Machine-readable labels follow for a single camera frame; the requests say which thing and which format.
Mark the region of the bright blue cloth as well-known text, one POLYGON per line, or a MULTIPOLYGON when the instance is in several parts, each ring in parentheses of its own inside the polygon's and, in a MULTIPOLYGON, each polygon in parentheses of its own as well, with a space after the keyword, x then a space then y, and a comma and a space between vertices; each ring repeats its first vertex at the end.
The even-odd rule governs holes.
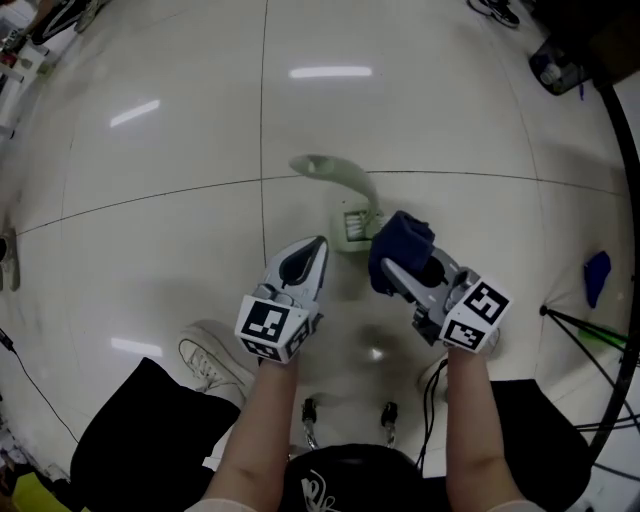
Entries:
POLYGON ((596 308, 611 269, 611 259, 606 251, 598 252, 584 264, 586 300, 590 308, 596 308))

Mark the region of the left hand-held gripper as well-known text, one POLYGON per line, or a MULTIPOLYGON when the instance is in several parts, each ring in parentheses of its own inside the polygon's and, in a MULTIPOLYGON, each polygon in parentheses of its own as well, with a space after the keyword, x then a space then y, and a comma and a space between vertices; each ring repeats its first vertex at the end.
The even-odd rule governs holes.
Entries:
POLYGON ((244 296, 234 334, 246 352, 289 363, 322 318, 317 297, 329 255, 324 236, 297 240, 268 262, 255 290, 244 296))

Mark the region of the black mesh waste bin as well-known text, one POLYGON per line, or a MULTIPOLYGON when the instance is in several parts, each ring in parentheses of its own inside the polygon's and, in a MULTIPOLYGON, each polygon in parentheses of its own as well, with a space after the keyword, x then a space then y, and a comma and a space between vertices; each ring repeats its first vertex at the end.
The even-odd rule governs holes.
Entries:
POLYGON ((549 37, 529 57, 529 67, 538 83, 550 94, 560 96, 578 87, 590 79, 586 68, 574 56, 561 48, 556 41, 549 37), (562 70, 562 79, 554 87, 545 86, 539 79, 539 73, 550 63, 555 63, 562 70))

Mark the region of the person's left leg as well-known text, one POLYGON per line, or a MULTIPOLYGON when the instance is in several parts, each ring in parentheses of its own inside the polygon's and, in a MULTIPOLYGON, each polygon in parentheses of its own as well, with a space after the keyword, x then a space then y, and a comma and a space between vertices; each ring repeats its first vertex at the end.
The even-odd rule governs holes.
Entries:
POLYGON ((185 512, 204 495, 214 475, 204 461, 239 414, 144 358, 82 434, 71 486, 90 512, 185 512))

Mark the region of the person's right leg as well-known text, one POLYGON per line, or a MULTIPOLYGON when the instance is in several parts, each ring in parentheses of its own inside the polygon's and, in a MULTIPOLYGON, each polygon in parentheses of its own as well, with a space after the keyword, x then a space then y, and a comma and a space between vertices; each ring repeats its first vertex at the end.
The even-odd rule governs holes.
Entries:
POLYGON ((566 512, 591 478, 583 435, 533 379, 491 383, 504 454, 522 495, 547 512, 566 512))

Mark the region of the dark blue wiping cloth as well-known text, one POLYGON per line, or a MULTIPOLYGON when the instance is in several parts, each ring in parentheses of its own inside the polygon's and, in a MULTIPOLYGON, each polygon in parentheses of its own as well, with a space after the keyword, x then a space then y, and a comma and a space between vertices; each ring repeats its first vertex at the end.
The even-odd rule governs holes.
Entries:
POLYGON ((434 251, 435 233, 427 222, 398 210, 372 239, 368 271, 372 288, 393 295, 396 289, 385 276, 382 260, 388 258, 410 275, 418 277, 434 251))

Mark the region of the person's right white shoe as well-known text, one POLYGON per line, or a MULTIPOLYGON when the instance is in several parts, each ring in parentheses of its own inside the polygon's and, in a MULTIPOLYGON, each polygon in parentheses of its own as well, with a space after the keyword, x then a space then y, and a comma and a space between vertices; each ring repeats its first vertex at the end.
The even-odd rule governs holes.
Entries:
MULTIPOLYGON (((494 358, 494 351, 500 340, 500 330, 497 329, 488 339, 486 344, 480 351, 480 354, 486 359, 491 360, 494 358)), ((417 388, 420 393, 423 393, 427 385, 429 389, 435 389, 434 400, 439 402, 448 402, 448 377, 447 377, 447 363, 448 351, 445 351, 443 355, 431 364, 420 375, 417 381, 417 388)))

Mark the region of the black curved hoop frame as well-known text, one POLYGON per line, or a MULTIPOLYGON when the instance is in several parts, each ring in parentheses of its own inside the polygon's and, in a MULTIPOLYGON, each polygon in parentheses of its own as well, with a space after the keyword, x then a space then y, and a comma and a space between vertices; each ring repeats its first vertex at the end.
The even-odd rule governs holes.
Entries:
POLYGON ((614 88, 603 86, 600 89, 600 95, 610 117, 624 163, 633 220, 635 263, 629 323, 631 346, 623 353, 616 380, 620 393, 612 392, 601 420, 604 431, 597 434, 591 442, 593 459, 596 459, 604 448, 611 433, 611 425, 625 407, 634 373, 638 370, 636 364, 640 356, 640 154, 637 151, 631 126, 614 88))

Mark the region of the person's right beige sleeve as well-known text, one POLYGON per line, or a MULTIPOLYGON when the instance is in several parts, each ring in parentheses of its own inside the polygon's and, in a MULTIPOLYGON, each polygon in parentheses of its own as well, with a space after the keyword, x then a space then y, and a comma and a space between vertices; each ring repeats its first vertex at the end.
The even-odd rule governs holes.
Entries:
POLYGON ((539 505, 528 500, 515 500, 497 505, 487 512, 546 512, 539 505))

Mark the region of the black printed garment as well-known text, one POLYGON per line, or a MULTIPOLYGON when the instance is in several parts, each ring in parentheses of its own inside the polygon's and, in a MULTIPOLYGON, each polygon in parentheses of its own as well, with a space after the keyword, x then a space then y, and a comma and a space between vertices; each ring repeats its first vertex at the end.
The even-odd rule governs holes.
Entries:
POLYGON ((443 477, 425 478, 402 452, 346 444, 310 451, 286 468, 279 512, 452 512, 443 477))

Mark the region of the person's right forearm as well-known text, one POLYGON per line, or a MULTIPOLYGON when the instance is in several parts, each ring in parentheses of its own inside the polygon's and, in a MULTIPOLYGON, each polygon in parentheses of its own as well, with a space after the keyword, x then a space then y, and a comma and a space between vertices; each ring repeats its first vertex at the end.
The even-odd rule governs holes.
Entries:
POLYGON ((505 459, 500 419, 485 359, 448 351, 446 492, 453 512, 487 512, 526 500, 505 459))

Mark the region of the green plastic object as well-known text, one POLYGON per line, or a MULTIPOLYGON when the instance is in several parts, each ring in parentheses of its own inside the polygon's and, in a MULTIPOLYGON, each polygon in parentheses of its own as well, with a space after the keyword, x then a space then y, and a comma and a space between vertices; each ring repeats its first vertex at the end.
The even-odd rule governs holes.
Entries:
POLYGON ((624 348, 628 341, 626 336, 611 330, 594 329, 593 327, 580 327, 578 335, 582 340, 596 341, 616 347, 624 348))

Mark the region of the person's left forearm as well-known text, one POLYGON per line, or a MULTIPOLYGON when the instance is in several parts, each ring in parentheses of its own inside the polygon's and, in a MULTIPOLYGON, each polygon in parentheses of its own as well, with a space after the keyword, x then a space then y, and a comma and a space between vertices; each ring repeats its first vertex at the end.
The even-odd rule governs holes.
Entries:
POLYGON ((265 360, 226 443, 203 499, 238 502, 251 512, 277 512, 288 463, 299 359, 265 360))

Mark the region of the brown wooden cabinet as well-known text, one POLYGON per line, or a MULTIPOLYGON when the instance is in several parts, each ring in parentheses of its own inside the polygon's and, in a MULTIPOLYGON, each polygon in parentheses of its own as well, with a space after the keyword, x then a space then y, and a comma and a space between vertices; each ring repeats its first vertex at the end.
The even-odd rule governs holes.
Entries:
POLYGON ((640 0, 535 0, 533 16, 598 85, 640 70, 640 0))

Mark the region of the person's beige sleeve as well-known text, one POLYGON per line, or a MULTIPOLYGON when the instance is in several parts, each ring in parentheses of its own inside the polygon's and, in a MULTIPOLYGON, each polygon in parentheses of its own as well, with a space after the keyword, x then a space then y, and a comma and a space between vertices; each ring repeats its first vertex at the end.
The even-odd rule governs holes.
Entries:
POLYGON ((185 512, 251 512, 244 505, 227 499, 203 499, 189 507, 185 512))
POLYGON ((497 505, 487 512, 546 512, 539 505, 528 500, 515 500, 497 505))

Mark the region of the person's left white shoe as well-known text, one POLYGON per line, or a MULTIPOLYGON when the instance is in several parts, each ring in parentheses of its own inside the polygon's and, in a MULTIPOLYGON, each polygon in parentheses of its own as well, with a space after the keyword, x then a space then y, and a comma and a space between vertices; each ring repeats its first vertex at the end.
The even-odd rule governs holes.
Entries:
POLYGON ((199 382, 198 390, 241 408, 254 383, 254 374, 207 329, 192 324, 178 338, 184 364, 199 382))

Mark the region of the stool caster wheel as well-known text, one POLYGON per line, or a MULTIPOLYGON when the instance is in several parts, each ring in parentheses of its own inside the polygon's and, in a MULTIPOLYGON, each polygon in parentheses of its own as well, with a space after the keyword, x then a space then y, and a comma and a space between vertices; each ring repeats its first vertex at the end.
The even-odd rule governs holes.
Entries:
POLYGON ((307 445, 310 450, 317 450, 317 442, 314 427, 317 421, 316 401, 313 398, 306 398, 302 404, 301 421, 307 445))
POLYGON ((381 414, 381 426, 385 434, 385 445, 393 448, 396 443, 396 422, 398 418, 398 406, 395 402, 389 401, 385 404, 381 414))

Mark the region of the person's left beige sleeve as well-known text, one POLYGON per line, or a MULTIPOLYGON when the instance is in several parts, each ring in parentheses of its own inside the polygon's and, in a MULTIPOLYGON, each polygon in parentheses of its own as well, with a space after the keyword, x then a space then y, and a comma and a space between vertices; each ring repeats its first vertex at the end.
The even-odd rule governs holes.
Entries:
POLYGON ((227 499, 203 499, 189 507, 185 512, 251 512, 244 505, 227 499))

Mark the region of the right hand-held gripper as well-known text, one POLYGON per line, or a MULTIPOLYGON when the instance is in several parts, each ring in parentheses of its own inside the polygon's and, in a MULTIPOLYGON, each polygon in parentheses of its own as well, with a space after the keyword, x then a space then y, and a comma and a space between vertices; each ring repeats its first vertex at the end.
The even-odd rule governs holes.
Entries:
POLYGON ((453 274, 439 294, 428 292, 416 278, 389 258, 382 271, 395 292, 408 303, 418 304, 412 325, 429 344, 442 342, 479 353, 496 342, 501 321, 510 309, 510 295, 494 280, 481 277, 435 248, 432 256, 446 274, 453 274))

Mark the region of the person's leg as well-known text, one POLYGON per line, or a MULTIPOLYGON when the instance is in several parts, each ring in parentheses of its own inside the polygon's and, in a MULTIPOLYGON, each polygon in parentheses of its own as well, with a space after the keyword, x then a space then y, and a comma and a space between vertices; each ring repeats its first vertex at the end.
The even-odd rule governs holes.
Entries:
POLYGON ((566 512, 591 478, 583 435, 533 379, 491 383, 504 454, 522 495, 547 512, 566 512))
POLYGON ((90 512, 185 512, 204 495, 214 475, 204 461, 239 414, 144 358, 82 434, 71 486, 90 512))

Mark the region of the black tripod stand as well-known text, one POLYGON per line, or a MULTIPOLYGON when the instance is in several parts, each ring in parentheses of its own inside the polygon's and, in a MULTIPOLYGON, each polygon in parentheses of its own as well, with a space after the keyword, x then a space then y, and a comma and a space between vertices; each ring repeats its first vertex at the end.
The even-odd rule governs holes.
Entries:
MULTIPOLYGON (((604 414, 601 421, 599 423, 593 423, 586 426, 579 426, 578 430, 581 431, 593 431, 593 432, 611 432, 612 430, 622 430, 625 428, 634 428, 640 434, 640 414, 636 414, 631 408, 630 404, 626 400, 627 391, 621 384, 618 384, 616 381, 612 379, 609 373, 604 369, 604 367, 600 364, 598 359, 589 351, 589 349, 578 339, 576 335, 574 335, 567 327, 566 324, 572 325, 574 327, 593 327, 594 329, 602 329, 598 326, 593 326, 589 322, 579 320, 575 317, 567 315, 565 313, 561 313, 557 310, 551 309, 546 305, 542 305, 539 309, 539 313, 542 317, 549 317, 553 323, 555 323, 580 349, 580 351, 588 358, 588 360, 594 365, 594 367, 598 370, 598 372, 602 375, 605 381, 611 387, 611 399, 613 401, 618 400, 620 402, 620 406, 625 408, 628 412, 628 415, 622 419, 618 418, 618 413, 615 414, 615 418, 609 419, 607 414, 604 414)), ((627 349, 616 347, 613 345, 608 346, 619 350, 622 352, 624 356, 627 355, 627 349)))

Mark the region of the person's white shoe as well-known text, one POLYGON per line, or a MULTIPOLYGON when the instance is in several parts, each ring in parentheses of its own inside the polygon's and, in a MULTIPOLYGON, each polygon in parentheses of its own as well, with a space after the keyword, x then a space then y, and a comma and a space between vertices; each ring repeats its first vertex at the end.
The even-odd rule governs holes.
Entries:
POLYGON ((254 374, 207 329, 192 324, 178 338, 184 364, 199 382, 198 390, 241 408, 254 383, 254 374))
MULTIPOLYGON (((480 354, 486 359, 491 360, 494 358, 494 351, 500 340, 500 330, 497 329, 488 339, 486 344, 480 351, 480 354)), ((447 377, 447 363, 448 351, 445 351, 443 355, 431 364, 420 375, 417 381, 417 388, 420 393, 423 393, 427 385, 429 389, 435 389, 434 400, 439 402, 448 402, 448 377, 447 377)))

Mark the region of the white table frame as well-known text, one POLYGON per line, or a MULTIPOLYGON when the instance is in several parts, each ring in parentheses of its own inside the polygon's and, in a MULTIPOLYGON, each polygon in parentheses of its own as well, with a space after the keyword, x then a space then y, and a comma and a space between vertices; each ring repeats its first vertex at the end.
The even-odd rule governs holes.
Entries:
POLYGON ((53 62, 50 48, 38 44, 45 7, 56 0, 0 0, 0 143, 15 136, 17 105, 36 72, 53 62))

